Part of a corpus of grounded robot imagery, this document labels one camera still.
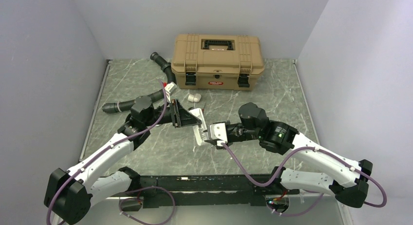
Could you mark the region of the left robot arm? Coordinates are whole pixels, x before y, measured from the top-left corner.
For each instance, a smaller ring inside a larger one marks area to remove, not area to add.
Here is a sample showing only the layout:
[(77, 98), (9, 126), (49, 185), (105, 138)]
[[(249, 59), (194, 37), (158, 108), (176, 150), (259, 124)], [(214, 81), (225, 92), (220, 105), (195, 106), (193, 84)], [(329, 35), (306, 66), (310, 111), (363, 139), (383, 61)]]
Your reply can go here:
[(177, 99), (164, 99), (163, 105), (154, 108), (148, 96), (138, 97), (123, 125), (105, 145), (68, 170), (57, 168), (51, 173), (44, 198), (46, 223), (51, 224), (55, 214), (62, 219), (61, 224), (74, 225), (106, 198), (122, 192), (133, 196), (146, 189), (141, 175), (129, 167), (109, 176), (103, 173), (140, 147), (152, 128), (168, 123), (175, 128), (198, 128), (204, 124), (203, 109), (185, 109)]

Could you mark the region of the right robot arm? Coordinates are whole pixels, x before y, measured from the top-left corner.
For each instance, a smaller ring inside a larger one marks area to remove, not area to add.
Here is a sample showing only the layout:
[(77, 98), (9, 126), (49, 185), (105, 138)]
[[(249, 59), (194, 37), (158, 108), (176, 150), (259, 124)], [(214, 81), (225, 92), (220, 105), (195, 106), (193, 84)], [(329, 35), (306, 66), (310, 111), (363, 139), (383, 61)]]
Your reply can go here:
[(296, 128), (270, 120), (264, 109), (254, 103), (242, 105), (238, 114), (240, 122), (225, 122), (225, 149), (235, 142), (258, 140), (266, 151), (294, 157), (315, 166), (319, 172), (298, 172), (278, 166), (271, 178), (257, 182), (247, 178), (258, 187), (269, 187), (273, 193), (283, 190), (303, 189), (332, 195), (342, 204), (360, 208), (366, 204), (368, 177), (373, 164), (368, 160), (355, 161), (335, 154), (311, 141)]

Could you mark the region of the white AC remote control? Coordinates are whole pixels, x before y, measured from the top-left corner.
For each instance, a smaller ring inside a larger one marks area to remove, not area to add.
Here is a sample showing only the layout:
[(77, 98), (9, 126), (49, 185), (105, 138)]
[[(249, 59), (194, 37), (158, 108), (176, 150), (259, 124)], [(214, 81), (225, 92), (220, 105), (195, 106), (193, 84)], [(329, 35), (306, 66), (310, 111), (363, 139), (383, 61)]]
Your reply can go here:
[(201, 123), (193, 126), (194, 137), (198, 146), (202, 146), (206, 144), (206, 140), (208, 140), (207, 135), (207, 125), (205, 122), (203, 110), (201, 108), (195, 108), (189, 111), (193, 116), (198, 118)]

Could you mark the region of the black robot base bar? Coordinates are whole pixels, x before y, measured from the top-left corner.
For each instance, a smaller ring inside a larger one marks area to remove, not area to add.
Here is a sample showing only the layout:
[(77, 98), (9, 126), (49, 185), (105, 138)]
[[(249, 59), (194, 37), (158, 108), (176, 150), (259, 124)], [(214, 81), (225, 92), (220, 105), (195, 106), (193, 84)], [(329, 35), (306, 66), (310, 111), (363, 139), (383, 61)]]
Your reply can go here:
[(265, 206), (266, 199), (298, 195), (298, 189), (286, 189), (280, 180), (269, 186), (252, 184), (244, 175), (170, 175), (144, 176), (140, 183), (117, 193), (121, 197), (139, 196), (144, 208), (161, 206), (250, 205)]

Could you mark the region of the white pipe elbow fitting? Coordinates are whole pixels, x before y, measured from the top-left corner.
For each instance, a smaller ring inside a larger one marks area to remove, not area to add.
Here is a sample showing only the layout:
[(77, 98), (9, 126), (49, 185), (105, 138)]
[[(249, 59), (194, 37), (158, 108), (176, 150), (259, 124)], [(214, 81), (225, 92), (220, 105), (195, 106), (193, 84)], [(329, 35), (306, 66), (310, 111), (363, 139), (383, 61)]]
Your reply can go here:
[(187, 100), (189, 102), (198, 103), (202, 98), (201, 94), (189, 94)]

